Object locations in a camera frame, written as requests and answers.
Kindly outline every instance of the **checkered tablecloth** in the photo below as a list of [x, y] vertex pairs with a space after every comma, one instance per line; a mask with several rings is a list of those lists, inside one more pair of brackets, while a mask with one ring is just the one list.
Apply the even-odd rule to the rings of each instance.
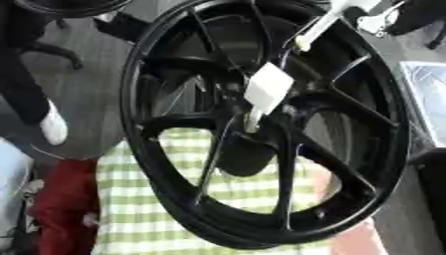
[[[181, 174], [196, 183], [211, 134], [206, 130], [172, 129], [161, 136], [160, 142]], [[321, 173], [327, 171], [304, 158], [298, 158], [296, 168], [294, 207], [302, 209], [321, 199], [316, 176], [320, 181]], [[101, 227], [93, 254], [329, 254], [327, 242], [247, 252], [219, 247], [196, 237], [158, 202], [126, 141], [99, 161], [97, 181]], [[272, 161], [253, 177], [238, 178], [218, 171], [212, 177], [209, 195], [233, 207], [271, 212], [277, 203], [278, 185], [277, 165]]]

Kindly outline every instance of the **person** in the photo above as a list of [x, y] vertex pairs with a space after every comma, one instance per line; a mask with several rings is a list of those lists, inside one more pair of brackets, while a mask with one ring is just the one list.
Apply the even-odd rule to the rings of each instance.
[[17, 51], [45, 33], [46, 19], [12, 0], [0, 1], [0, 95], [23, 123], [39, 126], [50, 144], [59, 145], [67, 139], [67, 123], [28, 72]]

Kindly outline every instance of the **floor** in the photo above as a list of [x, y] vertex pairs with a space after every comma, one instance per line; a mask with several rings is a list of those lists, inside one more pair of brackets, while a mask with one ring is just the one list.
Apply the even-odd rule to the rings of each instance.
[[[181, 0], [138, 0], [128, 7], [134, 16], [151, 21]], [[0, 99], [0, 136], [9, 137], [44, 167], [59, 157], [95, 157], [121, 139], [118, 115], [119, 77], [131, 45], [98, 33], [91, 20], [69, 20], [72, 28], [61, 31], [51, 25], [46, 42], [76, 51], [85, 68], [71, 69], [66, 60], [29, 54], [24, 57], [39, 84], [68, 120], [69, 141], [59, 147], [48, 146], [36, 128], [22, 125]], [[438, 24], [397, 38], [378, 40], [367, 37], [395, 70], [403, 60], [445, 62], [446, 44], [435, 51], [424, 44], [435, 35]], [[391, 199], [375, 216], [377, 228], [390, 255], [440, 255], [440, 243], [426, 210], [416, 172], [408, 168]]]

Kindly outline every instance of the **black wheel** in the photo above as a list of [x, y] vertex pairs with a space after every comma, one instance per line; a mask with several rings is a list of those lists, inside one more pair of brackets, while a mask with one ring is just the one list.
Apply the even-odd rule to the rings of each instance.
[[132, 0], [15, 0], [23, 8], [49, 16], [86, 18], [117, 10]]
[[[296, 51], [294, 36], [320, 15], [321, 9], [293, 0], [195, 0], [158, 18], [133, 48], [120, 102], [128, 142], [161, 203], [198, 236], [240, 249], [322, 240], [371, 216], [396, 187], [409, 143], [398, 86], [377, 53], [343, 22], [309, 53]], [[243, 94], [249, 77], [267, 62], [296, 82], [257, 133], [246, 133], [251, 107]], [[197, 78], [200, 107], [155, 111], [159, 95]], [[336, 123], [330, 133], [346, 137], [335, 149], [306, 132], [315, 116]], [[171, 128], [212, 133], [197, 184], [178, 172], [160, 144], [159, 136]], [[235, 208], [207, 193], [217, 167], [253, 176], [273, 156], [278, 197], [271, 213]], [[291, 210], [297, 156], [323, 165], [340, 182], [333, 196], [302, 211]]]

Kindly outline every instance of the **black rim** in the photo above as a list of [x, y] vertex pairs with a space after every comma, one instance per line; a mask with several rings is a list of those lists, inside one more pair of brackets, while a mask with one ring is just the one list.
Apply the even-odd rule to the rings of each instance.
[[85, 18], [117, 10], [131, 1], [133, 0], [111, 0], [73, 6], [52, 6], [51, 2], [39, 3], [39, 1], [36, 2], [33, 0], [16, 0], [15, 2], [26, 9], [46, 15], [60, 16], [64, 18]]
[[[186, 227], [199, 225], [200, 229], [189, 227], [199, 236], [206, 238], [200, 231], [209, 227], [238, 238], [242, 243], [248, 240], [258, 244], [258, 248], [262, 248], [262, 243], [280, 245], [321, 240], [369, 217], [396, 187], [408, 148], [408, 124], [402, 96], [380, 57], [345, 23], [334, 25], [312, 50], [323, 51], [326, 47], [328, 50], [325, 51], [333, 50], [332, 55], [325, 54], [327, 60], [323, 61], [323, 66], [312, 63], [312, 53], [293, 51], [290, 48], [292, 41], [287, 39], [293, 38], [319, 15], [321, 10], [316, 7], [288, 0], [258, 0], [255, 3], [248, 0], [192, 1], [158, 18], [133, 48], [121, 89], [121, 113], [128, 141], [161, 202], [168, 200], [169, 212]], [[256, 42], [262, 42], [258, 53], [249, 61], [242, 63], [229, 56], [208, 28], [218, 17], [227, 16], [243, 16], [249, 20]], [[275, 30], [274, 22], [291, 26], [284, 33]], [[184, 38], [174, 38], [173, 35], [178, 35], [186, 27], [198, 36], [206, 56], [163, 56], [163, 53], [172, 51], [178, 41], [184, 41]], [[342, 59], [342, 65], [332, 65]], [[293, 90], [284, 102], [296, 110], [293, 113], [299, 114], [290, 114], [290, 111], [282, 111], [286, 108], [279, 107], [280, 110], [263, 118], [259, 133], [250, 137], [271, 147], [279, 159], [278, 204], [272, 214], [257, 214], [222, 204], [207, 196], [205, 190], [226, 138], [234, 133], [248, 135], [242, 129], [244, 114], [249, 108], [240, 97], [246, 77], [267, 61], [288, 72], [299, 69], [298, 75], [292, 75], [297, 79], [305, 76], [310, 81], [306, 80], [304, 90]], [[156, 72], [164, 70], [187, 71], [212, 81], [208, 83], [212, 85], [209, 90], [216, 91], [217, 95], [213, 108], [191, 115], [141, 117], [136, 100], [139, 78], [147, 74], [156, 77]], [[353, 79], [354, 84], [359, 84], [358, 80], [365, 81], [363, 86], [370, 90], [374, 109], [349, 95], [345, 79]], [[234, 91], [225, 86], [234, 83], [242, 85], [242, 89]], [[367, 150], [355, 168], [303, 132], [314, 114], [326, 110], [343, 113], [368, 127]], [[176, 171], [157, 140], [158, 135], [169, 128], [206, 128], [215, 134], [210, 157], [197, 186], [191, 185]], [[317, 207], [291, 212], [297, 154], [327, 167], [341, 180], [342, 188]], [[208, 239], [234, 247], [215, 238]]]

